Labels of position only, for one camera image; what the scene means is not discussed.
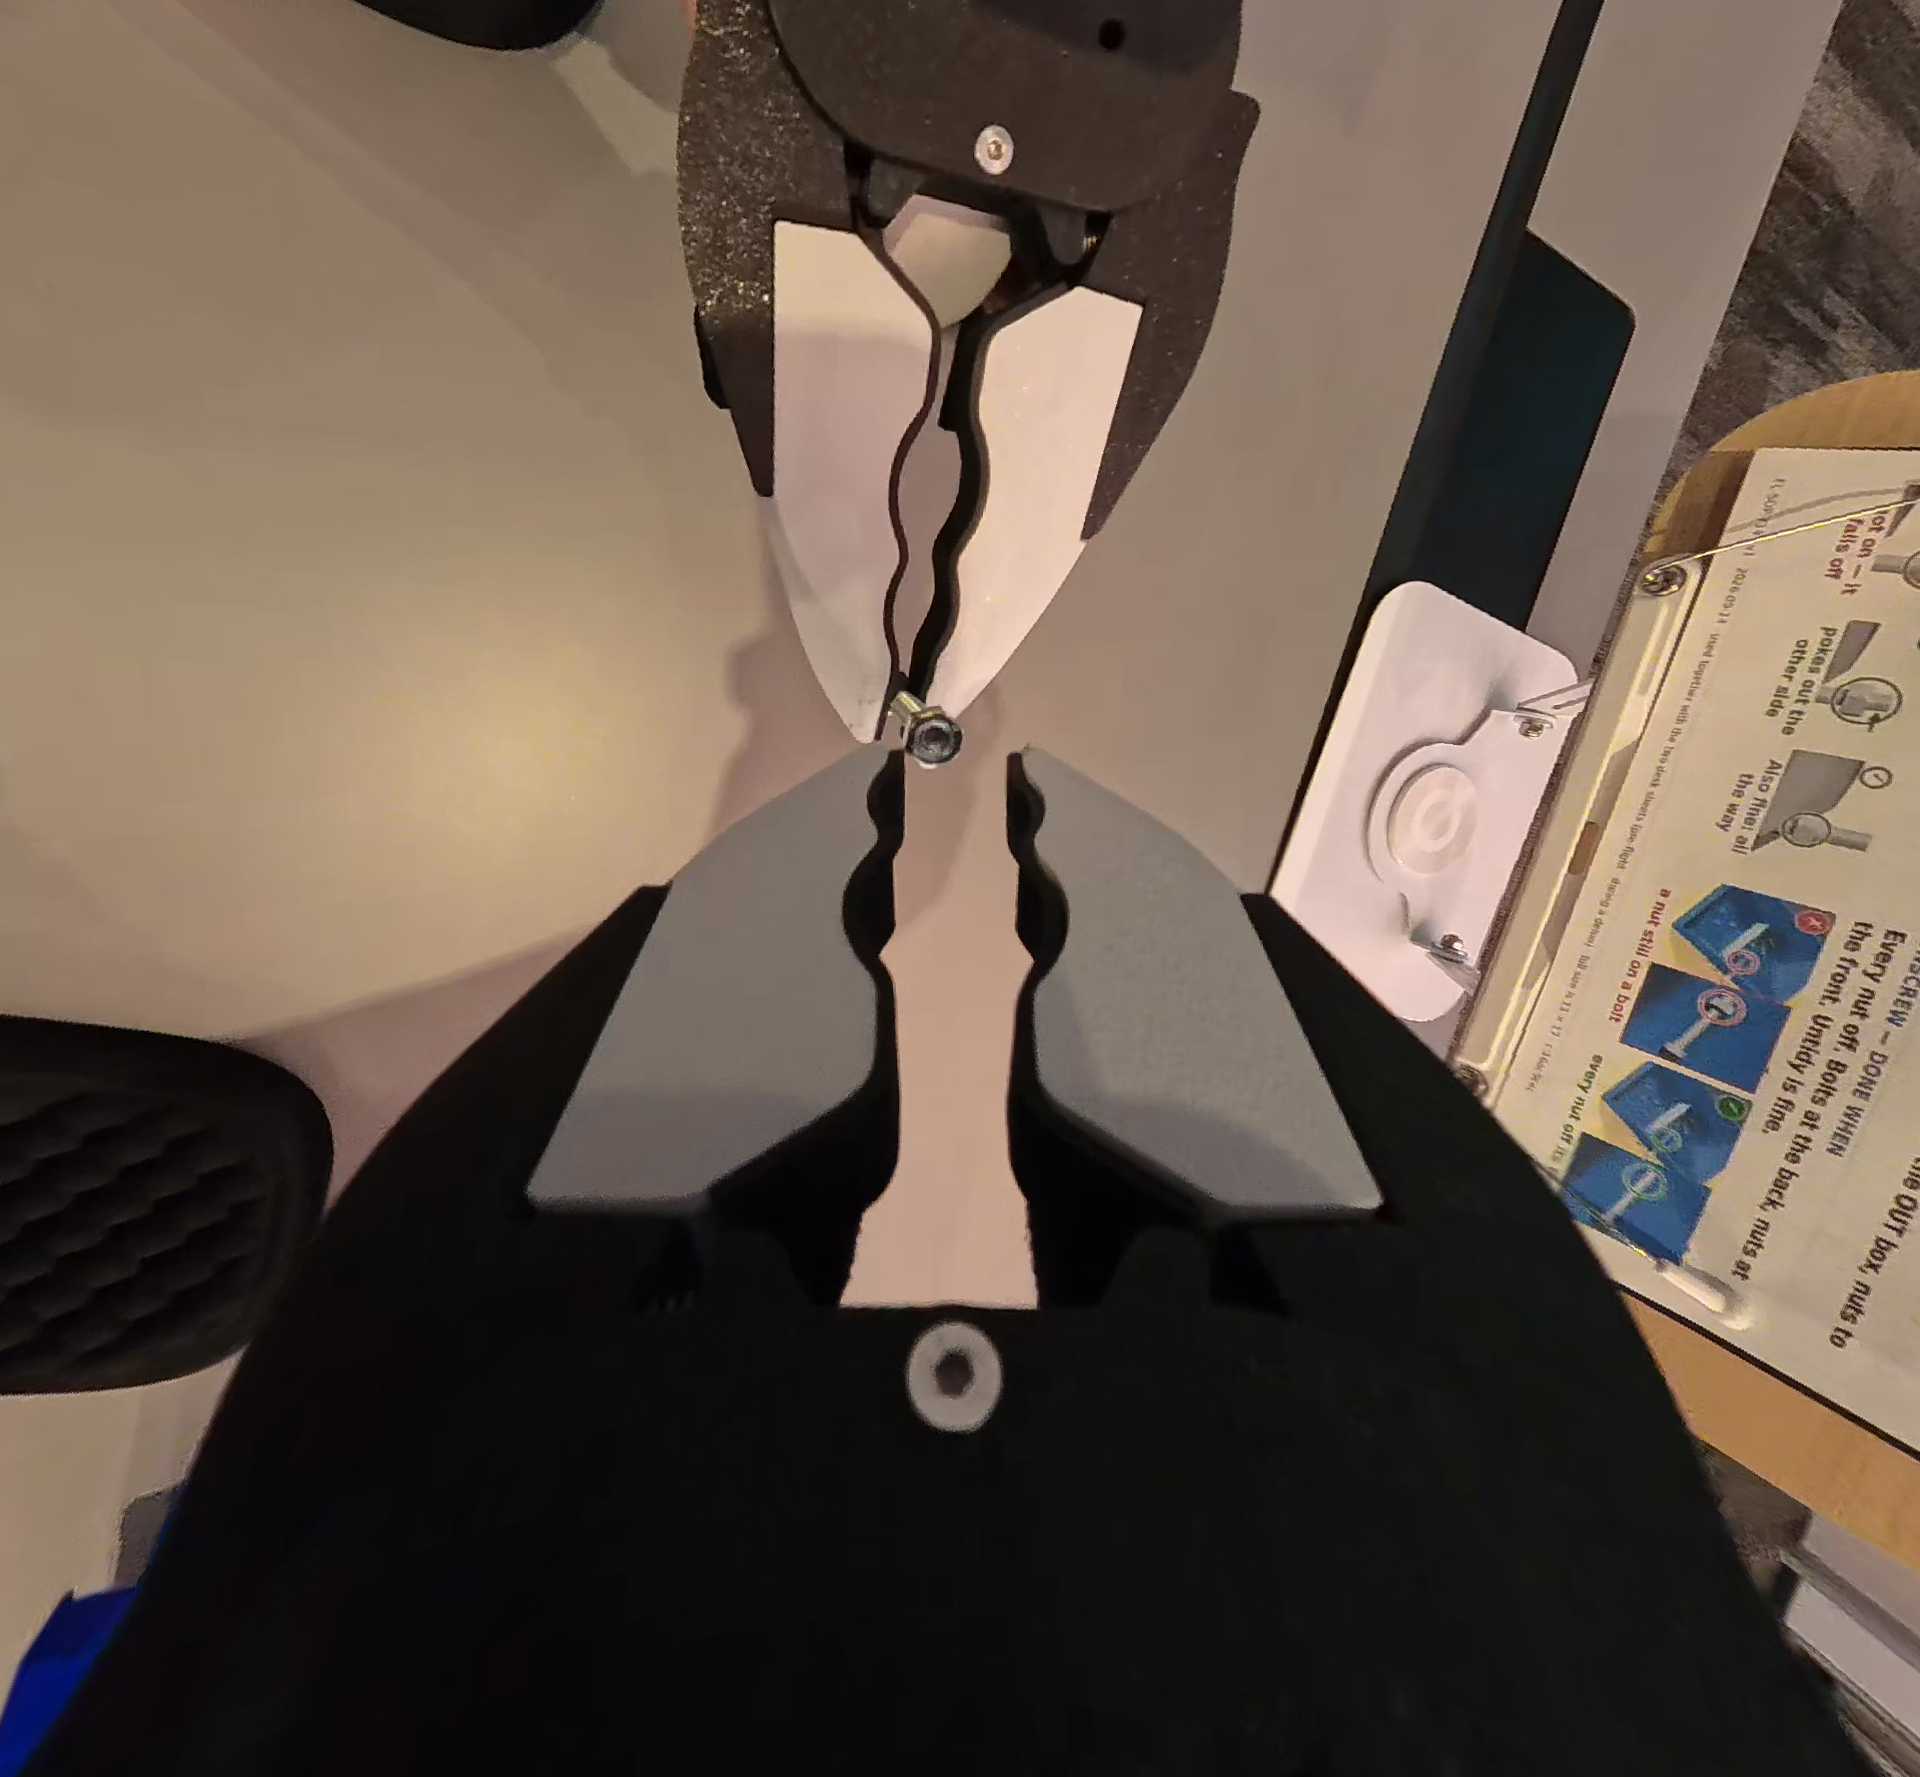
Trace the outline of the wooden document stand white base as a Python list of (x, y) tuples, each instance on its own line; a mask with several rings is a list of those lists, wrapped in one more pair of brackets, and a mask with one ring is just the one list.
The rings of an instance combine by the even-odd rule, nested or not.
[[(1391, 589), (1372, 613), (1269, 893), (1393, 1018), (1432, 1030), (1491, 1116), (1459, 1046), (1483, 998), (1517, 991), (1523, 958), (1504, 948), (1509, 915), (1527, 895), (1638, 577), (1704, 546), (1708, 505), (1738, 453), (1916, 453), (1916, 443), (1912, 370), (1793, 397), (1744, 424), (1660, 502), (1606, 647), (1583, 671), (1429, 584)], [(1916, 1571), (1916, 1451), (1613, 1283), (1696, 1438)]]

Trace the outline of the blue plastic bin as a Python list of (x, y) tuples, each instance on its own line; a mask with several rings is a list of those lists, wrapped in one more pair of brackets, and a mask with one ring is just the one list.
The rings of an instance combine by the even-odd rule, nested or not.
[(135, 1594), (136, 1582), (120, 1582), (60, 1598), (22, 1657), (12, 1693), (39, 1707), (60, 1709), (97, 1663)]

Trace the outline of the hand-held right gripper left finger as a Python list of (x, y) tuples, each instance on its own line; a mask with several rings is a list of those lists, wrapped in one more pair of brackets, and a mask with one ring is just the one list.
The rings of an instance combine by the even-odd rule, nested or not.
[(669, 882), (525, 1192), (539, 1213), (690, 1215), (798, 1140), (899, 1118), (902, 761), (853, 751)]

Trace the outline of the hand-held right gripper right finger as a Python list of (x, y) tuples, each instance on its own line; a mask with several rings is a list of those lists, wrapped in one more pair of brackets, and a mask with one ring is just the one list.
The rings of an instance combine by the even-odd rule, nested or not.
[(1236, 885), (1043, 750), (1006, 759), (1031, 960), (1008, 1125), (1215, 1220), (1366, 1219), (1379, 1183)]

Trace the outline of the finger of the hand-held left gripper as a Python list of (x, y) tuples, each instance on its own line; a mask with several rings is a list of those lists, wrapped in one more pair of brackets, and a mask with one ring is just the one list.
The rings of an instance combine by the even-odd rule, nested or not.
[(878, 739), (899, 669), (896, 483), (936, 385), (940, 327), (853, 232), (773, 225), (771, 552), (829, 706)]
[(962, 719), (1081, 558), (1142, 309), (1041, 293), (962, 327), (947, 396), (957, 493), (930, 551), (908, 662), (921, 700)]

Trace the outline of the black textured pad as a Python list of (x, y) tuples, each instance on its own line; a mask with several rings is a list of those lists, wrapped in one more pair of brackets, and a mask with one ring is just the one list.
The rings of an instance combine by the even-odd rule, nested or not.
[(331, 1168), (318, 1097), (251, 1050), (3, 1016), (3, 1396), (238, 1355), (317, 1234)]

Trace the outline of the printed instruction sheet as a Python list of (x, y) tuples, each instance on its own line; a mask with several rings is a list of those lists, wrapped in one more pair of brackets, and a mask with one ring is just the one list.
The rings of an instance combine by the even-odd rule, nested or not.
[(1738, 453), (1632, 585), (1459, 1060), (1613, 1279), (1916, 1451), (1916, 453)]

